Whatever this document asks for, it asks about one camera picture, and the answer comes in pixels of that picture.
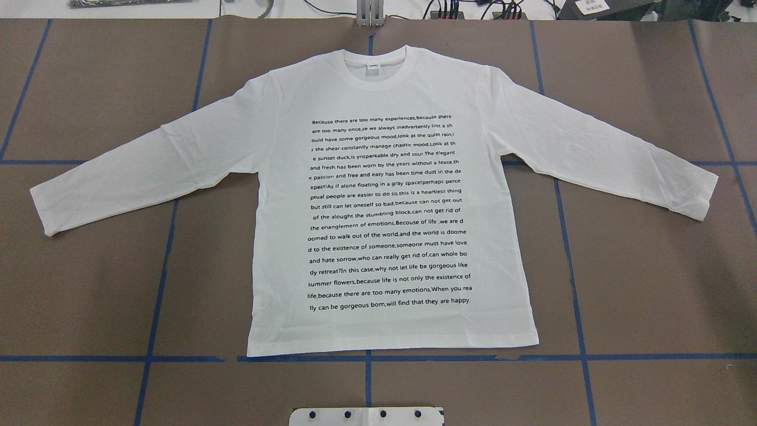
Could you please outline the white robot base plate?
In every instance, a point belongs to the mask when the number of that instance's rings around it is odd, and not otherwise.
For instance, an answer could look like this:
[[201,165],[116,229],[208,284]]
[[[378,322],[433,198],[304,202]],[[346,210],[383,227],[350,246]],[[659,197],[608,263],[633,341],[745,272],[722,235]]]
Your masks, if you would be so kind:
[[443,409],[430,406],[296,409],[289,425],[444,425]]

